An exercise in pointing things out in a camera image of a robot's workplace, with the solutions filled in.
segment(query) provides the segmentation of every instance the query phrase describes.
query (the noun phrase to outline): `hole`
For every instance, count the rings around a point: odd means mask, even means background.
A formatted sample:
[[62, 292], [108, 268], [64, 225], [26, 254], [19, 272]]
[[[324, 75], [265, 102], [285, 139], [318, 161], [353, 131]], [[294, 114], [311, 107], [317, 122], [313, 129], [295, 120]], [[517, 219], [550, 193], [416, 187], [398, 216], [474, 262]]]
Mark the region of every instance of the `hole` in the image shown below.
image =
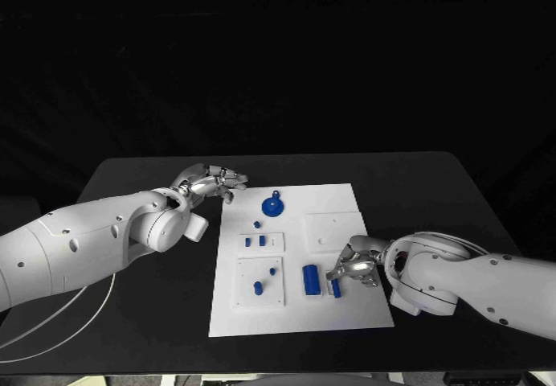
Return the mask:
[[78, 242], [78, 239], [72, 239], [69, 241], [69, 249], [72, 250], [72, 252], [78, 252], [78, 249], [79, 249], [79, 242]]
[[113, 237], [117, 239], [117, 238], [118, 238], [118, 234], [120, 234], [120, 229], [118, 229], [118, 227], [117, 227], [115, 225], [113, 225], [113, 226], [110, 227], [110, 231], [111, 231], [111, 233], [113, 233]]

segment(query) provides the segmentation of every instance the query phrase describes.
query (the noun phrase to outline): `blue disc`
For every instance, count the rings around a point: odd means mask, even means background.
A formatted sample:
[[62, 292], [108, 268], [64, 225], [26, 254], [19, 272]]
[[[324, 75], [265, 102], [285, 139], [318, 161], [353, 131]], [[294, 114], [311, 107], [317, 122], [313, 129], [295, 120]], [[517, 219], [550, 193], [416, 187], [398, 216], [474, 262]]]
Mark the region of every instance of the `blue disc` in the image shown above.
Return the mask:
[[278, 191], [272, 192], [272, 197], [264, 201], [264, 214], [268, 217], [277, 217], [284, 212], [284, 203]]

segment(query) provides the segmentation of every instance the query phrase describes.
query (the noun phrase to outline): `small blue piece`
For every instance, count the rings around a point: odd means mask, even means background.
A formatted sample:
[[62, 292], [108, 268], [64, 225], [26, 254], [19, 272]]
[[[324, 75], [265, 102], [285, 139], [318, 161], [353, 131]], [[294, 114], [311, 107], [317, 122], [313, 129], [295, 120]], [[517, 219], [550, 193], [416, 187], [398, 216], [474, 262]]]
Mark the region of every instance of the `small blue piece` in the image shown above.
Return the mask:
[[316, 265], [307, 265], [304, 267], [304, 294], [321, 294], [321, 284], [318, 282], [318, 269]]
[[255, 281], [255, 284], [252, 285], [255, 287], [255, 295], [259, 296], [264, 294], [264, 285], [261, 284], [261, 281]]
[[284, 203], [281, 201], [281, 193], [272, 192], [272, 197], [264, 201], [264, 214], [268, 217], [277, 217], [284, 212]]
[[333, 293], [334, 293], [334, 297], [336, 297], [336, 298], [342, 298], [339, 279], [333, 279], [333, 280], [331, 280], [331, 284], [333, 284]]

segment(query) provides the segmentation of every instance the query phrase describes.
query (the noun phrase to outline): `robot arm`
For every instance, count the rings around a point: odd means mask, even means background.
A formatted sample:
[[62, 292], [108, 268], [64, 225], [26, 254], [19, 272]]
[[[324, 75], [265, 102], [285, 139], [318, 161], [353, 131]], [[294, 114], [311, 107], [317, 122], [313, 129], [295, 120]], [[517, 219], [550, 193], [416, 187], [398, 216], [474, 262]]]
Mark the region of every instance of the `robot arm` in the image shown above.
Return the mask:
[[205, 196], [232, 203], [248, 178], [197, 164], [172, 188], [64, 207], [0, 237], [0, 311], [92, 284], [182, 236], [199, 241], [208, 221], [190, 213]]
[[[471, 258], [470, 249], [481, 256]], [[487, 253], [432, 232], [391, 243], [355, 236], [327, 279], [349, 276], [372, 287], [379, 264], [393, 286], [391, 303], [409, 314], [452, 315], [463, 298], [491, 322], [556, 340], [555, 263]]]

